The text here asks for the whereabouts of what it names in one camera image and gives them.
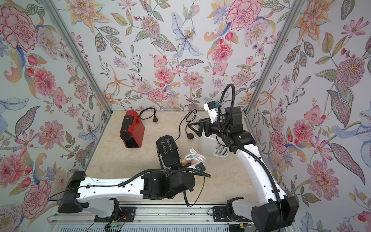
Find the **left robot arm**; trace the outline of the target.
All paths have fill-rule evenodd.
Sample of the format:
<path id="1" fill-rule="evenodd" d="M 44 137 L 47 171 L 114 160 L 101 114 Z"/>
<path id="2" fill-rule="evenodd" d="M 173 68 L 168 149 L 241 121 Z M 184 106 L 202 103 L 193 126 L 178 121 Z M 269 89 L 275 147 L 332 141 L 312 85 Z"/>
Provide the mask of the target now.
<path id="1" fill-rule="evenodd" d="M 85 211 L 100 218 L 113 218 L 119 212 L 119 199 L 172 199 L 196 185 L 191 171 L 147 169 L 131 178 L 101 179 L 77 171 L 69 179 L 58 212 L 75 214 Z"/>

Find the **blue striped cloth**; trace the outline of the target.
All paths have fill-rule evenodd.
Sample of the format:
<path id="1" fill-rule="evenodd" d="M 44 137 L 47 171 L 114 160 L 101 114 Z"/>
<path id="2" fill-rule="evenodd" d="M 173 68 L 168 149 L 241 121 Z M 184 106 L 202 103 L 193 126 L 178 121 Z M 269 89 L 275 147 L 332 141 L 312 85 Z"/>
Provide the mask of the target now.
<path id="1" fill-rule="evenodd" d="M 199 154 L 195 149 L 191 148 L 188 152 L 188 154 L 184 157 L 184 159 L 181 161 L 181 164 L 183 167 L 196 167 L 197 164 L 205 164 L 206 158 Z"/>

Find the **black coffee machine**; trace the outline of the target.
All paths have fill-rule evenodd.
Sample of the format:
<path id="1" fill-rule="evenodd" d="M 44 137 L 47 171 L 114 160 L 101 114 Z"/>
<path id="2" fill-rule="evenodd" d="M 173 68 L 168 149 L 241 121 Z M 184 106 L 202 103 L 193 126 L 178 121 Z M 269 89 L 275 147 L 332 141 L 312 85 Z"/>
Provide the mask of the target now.
<path id="1" fill-rule="evenodd" d="M 160 137 L 156 141 L 157 155 L 162 169 L 171 169 L 181 160 L 174 138 L 170 135 Z"/>

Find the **white coffee machine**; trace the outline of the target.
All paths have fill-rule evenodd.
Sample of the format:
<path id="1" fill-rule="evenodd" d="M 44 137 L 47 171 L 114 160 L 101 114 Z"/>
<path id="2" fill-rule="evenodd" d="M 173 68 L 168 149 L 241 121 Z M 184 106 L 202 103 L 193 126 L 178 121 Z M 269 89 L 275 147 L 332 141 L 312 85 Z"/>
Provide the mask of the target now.
<path id="1" fill-rule="evenodd" d="M 214 134 L 206 136 L 202 133 L 198 140 L 198 151 L 202 155 L 214 157 L 217 159 L 226 159 L 229 155 L 229 148 Z"/>

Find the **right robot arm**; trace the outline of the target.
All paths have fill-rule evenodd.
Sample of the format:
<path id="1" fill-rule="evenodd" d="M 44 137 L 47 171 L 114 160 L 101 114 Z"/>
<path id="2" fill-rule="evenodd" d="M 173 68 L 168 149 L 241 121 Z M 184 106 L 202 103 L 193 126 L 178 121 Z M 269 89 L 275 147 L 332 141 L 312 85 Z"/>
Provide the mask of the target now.
<path id="1" fill-rule="evenodd" d="M 253 182 L 259 204 L 253 206 L 242 197 L 229 199 L 225 206 L 227 218 L 231 221 L 246 218 L 258 232 L 279 232 L 292 225 L 299 203 L 295 197 L 288 197 L 275 181 L 253 136 L 243 129 L 242 111 L 234 105 L 234 84 L 225 87 L 221 99 L 228 90 L 231 90 L 231 101 L 224 113 L 221 112 L 221 103 L 211 101 L 204 105 L 209 117 L 190 123 L 188 127 L 198 137 L 215 135 L 216 141 L 221 141 L 224 147 L 237 155 Z"/>

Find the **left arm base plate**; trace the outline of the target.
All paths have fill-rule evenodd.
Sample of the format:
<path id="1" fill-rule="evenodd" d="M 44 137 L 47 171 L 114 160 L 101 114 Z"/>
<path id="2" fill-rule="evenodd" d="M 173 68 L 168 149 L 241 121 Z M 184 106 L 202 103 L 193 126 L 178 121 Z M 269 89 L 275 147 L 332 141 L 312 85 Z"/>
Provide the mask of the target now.
<path id="1" fill-rule="evenodd" d="M 108 218 L 100 218 L 98 216 L 95 216 L 94 222 L 102 222 L 102 223 L 108 223 L 115 221 L 118 223 L 127 223 L 127 222 L 134 222 L 134 217 L 136 213 L 136 207 L 123 207 L 121 206 L 118 213 L 114 214 L 113 216 L 110 216 Z"/>

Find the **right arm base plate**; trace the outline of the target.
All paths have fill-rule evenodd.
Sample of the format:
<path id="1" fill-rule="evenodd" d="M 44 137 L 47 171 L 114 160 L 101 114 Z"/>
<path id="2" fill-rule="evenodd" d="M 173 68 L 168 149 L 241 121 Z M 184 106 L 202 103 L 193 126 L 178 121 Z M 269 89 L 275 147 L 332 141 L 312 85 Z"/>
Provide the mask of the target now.
<path id="1" fill-rule="evenodd" d="M 233 216 L 229 214 L 225 206 L 214 206 L 207 212 L 208 215 L 212 216 L 213 222 L 238 222 L 238 223 L 248 223 L 252 220 L 247 219 L 242 216 Z"/>

